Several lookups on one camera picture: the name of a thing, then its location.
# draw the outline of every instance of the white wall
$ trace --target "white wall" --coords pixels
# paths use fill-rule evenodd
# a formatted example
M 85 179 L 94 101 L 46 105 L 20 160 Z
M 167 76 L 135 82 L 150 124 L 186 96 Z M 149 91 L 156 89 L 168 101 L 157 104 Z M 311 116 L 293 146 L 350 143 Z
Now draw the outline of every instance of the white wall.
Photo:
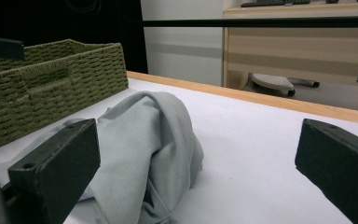
M 221 19 L 238 0 L 142 0 L 144 21 Z M 222 85 L 222 28 L 145 28 L 149 73 Z

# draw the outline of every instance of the crumpled fabric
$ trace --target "crumpled fabric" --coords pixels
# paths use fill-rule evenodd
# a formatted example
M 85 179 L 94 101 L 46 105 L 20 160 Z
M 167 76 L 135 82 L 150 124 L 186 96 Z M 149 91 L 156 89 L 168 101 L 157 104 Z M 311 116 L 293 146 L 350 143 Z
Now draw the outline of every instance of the crumpled fabric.
M 5 170 L 42 144 L 71 119 L 41 135 Z M 101 167 L 83 198 L 94 197 L 110 224 L 164 224 L 197 179 L 203 160 L 185 105 L 167 92 L 141 91 L 97 119 Z

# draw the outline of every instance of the wicker basket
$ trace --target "wicker basket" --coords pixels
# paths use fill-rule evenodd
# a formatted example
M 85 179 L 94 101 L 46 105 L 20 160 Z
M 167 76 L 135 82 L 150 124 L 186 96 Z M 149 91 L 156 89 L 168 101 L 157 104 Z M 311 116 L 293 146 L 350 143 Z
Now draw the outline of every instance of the wicker basket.
M 120 44 L 63 40 L 0 59 L 0 146 L 128 88 Z

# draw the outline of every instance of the desk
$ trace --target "desk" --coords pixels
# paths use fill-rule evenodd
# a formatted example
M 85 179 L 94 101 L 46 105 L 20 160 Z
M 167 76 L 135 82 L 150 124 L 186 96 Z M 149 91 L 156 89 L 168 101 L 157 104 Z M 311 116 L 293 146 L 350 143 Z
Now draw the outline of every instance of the desk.
M 39 134 L 65 120 L 98 118 L 107 107 L 137 91 L 167 91 L 184 102 L 205 153 L 197 183 L 172 212 L 172 220 L 350 223 L 296 170 L 294 159 L 304 118 L 329 122 L 358 135 L 358 111 L 166 77 L 133 72 L 128 76 L 127 90 L 0 147 L 0 161 L 10 160 Z M 74 215 L 65 223 L 89 224 Z
M 224 18 L 358 17 L 358 3 L 232 8 Z M 225 28 L 224 86 L 249 73 L 358 85 L 358 28 Z

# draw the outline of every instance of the keyboard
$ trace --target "keyboard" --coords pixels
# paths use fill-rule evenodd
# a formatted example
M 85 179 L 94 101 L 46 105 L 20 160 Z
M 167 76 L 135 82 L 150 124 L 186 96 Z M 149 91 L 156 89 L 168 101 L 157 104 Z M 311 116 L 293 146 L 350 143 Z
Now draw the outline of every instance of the keyboard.
M 253 3 L 242 3 L 241 7 L 274 7 L 309 4 L 310 0 L 271 0 Z

